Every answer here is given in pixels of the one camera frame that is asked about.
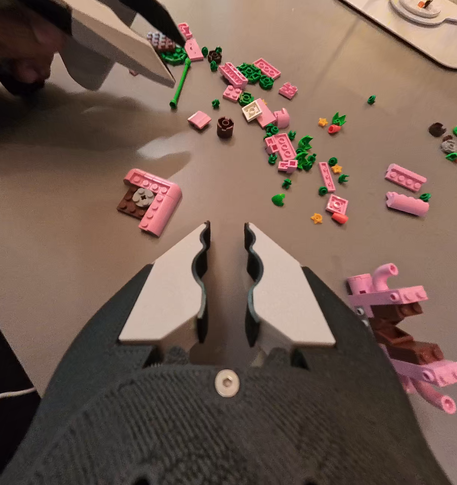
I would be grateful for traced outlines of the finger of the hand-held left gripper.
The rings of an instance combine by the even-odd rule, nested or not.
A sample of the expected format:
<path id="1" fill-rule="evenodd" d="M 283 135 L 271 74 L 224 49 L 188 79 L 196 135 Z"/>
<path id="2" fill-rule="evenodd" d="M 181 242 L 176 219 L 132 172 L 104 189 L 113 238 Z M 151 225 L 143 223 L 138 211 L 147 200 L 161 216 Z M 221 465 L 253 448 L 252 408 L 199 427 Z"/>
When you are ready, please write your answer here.
<path id="1" fill-rule="evenodd" d="M 72 37 L 62 61 L 81 87 L 97 91 L 114 64 L 166 87 L 175 79 L 151 43 L 131 29 L 136 13 L 121 1 L 62 1 L 72 15 Z"/>

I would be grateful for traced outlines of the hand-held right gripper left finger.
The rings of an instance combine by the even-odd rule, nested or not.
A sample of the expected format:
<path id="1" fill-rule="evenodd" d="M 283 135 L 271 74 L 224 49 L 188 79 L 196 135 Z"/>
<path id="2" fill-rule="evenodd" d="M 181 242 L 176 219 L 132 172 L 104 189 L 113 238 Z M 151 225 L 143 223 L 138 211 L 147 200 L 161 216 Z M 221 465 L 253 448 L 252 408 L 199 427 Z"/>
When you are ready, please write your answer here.
<path id="1" fill-rule="evenodd" d="M 190 351 L 208 332 L 207 271 L 211 224 L 206 221 L 157 258 L 120 332 L 126 345 Z"/>

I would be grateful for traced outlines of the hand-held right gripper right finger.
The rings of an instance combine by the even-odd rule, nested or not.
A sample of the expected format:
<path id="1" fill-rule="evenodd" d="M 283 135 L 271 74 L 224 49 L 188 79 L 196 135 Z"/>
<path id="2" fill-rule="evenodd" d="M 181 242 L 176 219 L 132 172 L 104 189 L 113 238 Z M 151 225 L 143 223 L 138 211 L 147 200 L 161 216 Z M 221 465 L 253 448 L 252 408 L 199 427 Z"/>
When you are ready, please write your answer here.
<path id="1" fill-rule="evenodd" d="M 253 281 L 244 322 L 249 346 L 264 353 L 334 347 L 336 339 L 298 260 L 251 222 L 244 224 L 244 247 Z"/>

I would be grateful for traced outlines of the pink and brown brick assembly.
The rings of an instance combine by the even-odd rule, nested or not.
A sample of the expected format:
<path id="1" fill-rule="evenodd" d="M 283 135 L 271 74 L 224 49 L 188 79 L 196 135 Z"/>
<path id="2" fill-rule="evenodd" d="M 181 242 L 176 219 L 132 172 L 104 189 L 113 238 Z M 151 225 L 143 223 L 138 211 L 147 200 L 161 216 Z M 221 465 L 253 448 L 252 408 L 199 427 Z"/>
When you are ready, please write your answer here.
<path id="1" fill-rule="evenodd" d="M 182 198 L 180 187 L 138 168 L 131 169 L 123 181 L 127 191 L 117 211 L 139 220 L 141 231 L 160 237 Z"/>

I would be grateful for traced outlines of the white book stand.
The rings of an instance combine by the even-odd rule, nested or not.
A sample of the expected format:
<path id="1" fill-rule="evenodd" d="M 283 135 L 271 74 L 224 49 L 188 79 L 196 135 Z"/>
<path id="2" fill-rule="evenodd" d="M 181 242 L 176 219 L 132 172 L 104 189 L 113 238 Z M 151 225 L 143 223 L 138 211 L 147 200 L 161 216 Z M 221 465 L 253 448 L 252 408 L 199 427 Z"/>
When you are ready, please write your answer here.
<path id="1" fill-rule="evenodd" d="M 457 1 L 343 1 L 442 67 L 457 70 Z"/>

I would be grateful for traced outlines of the person's left hand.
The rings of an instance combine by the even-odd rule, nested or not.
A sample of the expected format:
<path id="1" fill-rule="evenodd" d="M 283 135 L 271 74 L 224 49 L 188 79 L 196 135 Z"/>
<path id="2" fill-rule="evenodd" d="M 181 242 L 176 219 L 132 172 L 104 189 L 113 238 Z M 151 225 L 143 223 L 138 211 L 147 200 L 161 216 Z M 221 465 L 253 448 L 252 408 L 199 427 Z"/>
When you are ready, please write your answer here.
<path id="1" fill-rule="evenodd" d="M 8 64 L 13 78 L 32 84 L 46 81 L 67 35 L 25 6 L 0 9 L 0 64 Z"/>

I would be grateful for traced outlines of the brown square studded plate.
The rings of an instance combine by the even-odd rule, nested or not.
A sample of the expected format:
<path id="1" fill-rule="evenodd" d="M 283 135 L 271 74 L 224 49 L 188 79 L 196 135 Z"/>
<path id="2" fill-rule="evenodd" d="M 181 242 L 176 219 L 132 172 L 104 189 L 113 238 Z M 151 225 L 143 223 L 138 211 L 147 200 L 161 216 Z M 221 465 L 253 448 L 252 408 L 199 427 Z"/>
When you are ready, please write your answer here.
<path id="1" fill-rule="evenodd" d="M 146 38 L 157 53 L 174 52 L 177 48 L 176 43 L 161 32 L 148 32 Z"/>

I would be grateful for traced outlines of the green rod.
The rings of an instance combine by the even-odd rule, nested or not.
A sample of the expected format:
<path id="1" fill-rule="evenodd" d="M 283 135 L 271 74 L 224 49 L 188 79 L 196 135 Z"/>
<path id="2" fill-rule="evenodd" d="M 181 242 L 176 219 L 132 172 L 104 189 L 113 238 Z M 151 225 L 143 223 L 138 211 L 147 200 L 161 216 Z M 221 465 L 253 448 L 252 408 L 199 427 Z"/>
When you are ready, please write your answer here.
<path id="1" fill-rule="evenodd" d="M 182 75 L 181 75 L 180 80 L 178 82 L 175 94 L 169 102 L 169 106 L 172 110 L 177 109 L 178 102 L 179 102 L 179 99 L 180 99 L 180 96 L 181 96 L 181 92 L 182 92 L 182 89 L 184 87 L 184 83 L 185 83 L 185 80 L 186 80 L 186 77 L 187 77 L 187 74 L 189 72 L 190 67 L 191 67 L 191 60 L 190 60 L 190 58 L 187 57 L 184 60 L 183 72 L 182 72 Z"/>

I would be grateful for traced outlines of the scattered green plant pieces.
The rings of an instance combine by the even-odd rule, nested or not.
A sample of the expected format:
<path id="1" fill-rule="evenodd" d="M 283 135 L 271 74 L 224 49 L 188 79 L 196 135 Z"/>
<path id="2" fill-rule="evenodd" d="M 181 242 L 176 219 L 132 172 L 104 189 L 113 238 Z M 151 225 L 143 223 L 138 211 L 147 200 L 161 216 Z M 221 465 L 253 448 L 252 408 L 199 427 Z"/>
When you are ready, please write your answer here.
<path id="1" fill-rule="evenodd" d="M 190 58 L 191 61 L 203 60 L 204 58 L 207 58 L 208 51 L 207 47 L 203 47 L 199 52 L 201 57 L 189 57 L 188 51 L 185 48 L 177 46 L 174 52 L 161 53 L 161 58 L 171 65 L 183 64 L 184 66 L 184 60 L 187 57 Z M 212 62 L 210 63 L 210 70 L 212 72 L 219 71 L 218 66 L 219 64 Z M 274 85 L 276 72 L 263 58 L 259 58 L 252 64 L 242 63 L 235 67 L 247 77 L 248 84 L 250 85 L 258 84 L 264 90 L 268 90 Z M 238 103 L 241 108 L 256 100 L 250 92 L 236 88 L 230 83 L 228 83 L 225 88 L 223 99 Z M 290 117 L 287 110 L 281 109 L 271 112 L 268 109 L 265 100 L 262 99 L 262 101 L 264 101 L 265 104 L 265 106 L 263 106 L 264 113 L 261 117 L 257 118 L 256 121 L 265 131 L 264 142 L 266 142 L 268 163 L 270 165 L 275 165 L 276 162 L 278 162 L 278 171 L 288 175 L 295 170 L 304 170 L 305 172 L 308 172 L 316 163 L 317 154 L 309 153 L 312 148 L 310 142 L 313 138 L 309 135 L 302 137 L 295 149 L 292 145 L 292 141 L 297 133 L 293 130 L 290 130 L 287 133 L 281 131 L 286 129 L 289 125 Z M 205 129 L 210 121 L 210 116 L 201 111 L 197 111 L 188 118 L 188 123 L 198 130 Z M 333 173 L 331 166 L 335 164 L 338 164 L 338 159 L 336 157 L 331 157 L 327 162 L 319 163 L 321 175 L 324 180 L 323 186 L 318 189 L 318 194 L 320 196 L 324 196 L 327 193 L 336 190 L 334 181 L 330 175 Z M 338 184 L 346 183 L 349 177 L 344 173 L 334 175 L 338 175 Z"/>

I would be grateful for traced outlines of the pink and brown branch assembly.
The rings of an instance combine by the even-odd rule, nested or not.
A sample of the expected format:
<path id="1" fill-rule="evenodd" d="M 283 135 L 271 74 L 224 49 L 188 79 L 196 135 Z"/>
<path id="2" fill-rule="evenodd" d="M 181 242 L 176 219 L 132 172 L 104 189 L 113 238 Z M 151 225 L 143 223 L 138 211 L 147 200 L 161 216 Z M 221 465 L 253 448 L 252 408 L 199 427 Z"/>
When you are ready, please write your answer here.
<path id="1" fill-rule="evenodd" d="M 389 288 L 388 280 L 399 274 L 393 263 L 383 264 L 372 274 L 347 278 L 349 300 L 389 359 L 406 393 L 416 393 L 435 408 L 453 415 L 452 397 L 438 391 L 457 384 L 457 362 L 447 360 L 436 343 L 421 342 L 402 330 L 406 318 L 422 314 L 428 300 L 423 286 Z"/>

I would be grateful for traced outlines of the white square tile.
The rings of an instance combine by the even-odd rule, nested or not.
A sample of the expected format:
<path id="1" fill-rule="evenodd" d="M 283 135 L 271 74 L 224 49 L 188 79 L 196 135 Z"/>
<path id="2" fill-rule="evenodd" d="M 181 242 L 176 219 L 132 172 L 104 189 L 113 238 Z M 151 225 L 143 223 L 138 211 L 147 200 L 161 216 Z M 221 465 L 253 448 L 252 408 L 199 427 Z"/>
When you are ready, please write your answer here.
<path id="1" fill-rule="evenodd" d="M 263 115 L 263 106 L 265 106 L 265 104 L 261 98 L 242 106 L 242 113 L 247 123 L 250 123 Z"/>

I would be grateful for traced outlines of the scattered pink bricks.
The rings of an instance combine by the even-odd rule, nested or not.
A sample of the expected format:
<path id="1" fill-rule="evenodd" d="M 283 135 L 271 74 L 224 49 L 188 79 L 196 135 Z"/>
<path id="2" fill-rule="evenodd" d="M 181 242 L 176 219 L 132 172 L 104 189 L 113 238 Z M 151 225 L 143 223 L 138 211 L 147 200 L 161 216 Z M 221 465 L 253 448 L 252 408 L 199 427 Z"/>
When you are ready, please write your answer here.
<path id="1" fill-rule="evenodd" d="M 171 109 L 183 132 L 187 160 L 173 176 L 179 185 L 176 221 L 193 223 L 248 217 L 256 209 L 283 207 L 299 173 L 317 166 L 313 135 L 329 136 L 309 98 L 324 54 L 326 37 L 296 33 L 294 22 L 262 13 L 189 22 L 200 52 L 217 47 L 221 66 L 191 60 L 178 108 Z"/>

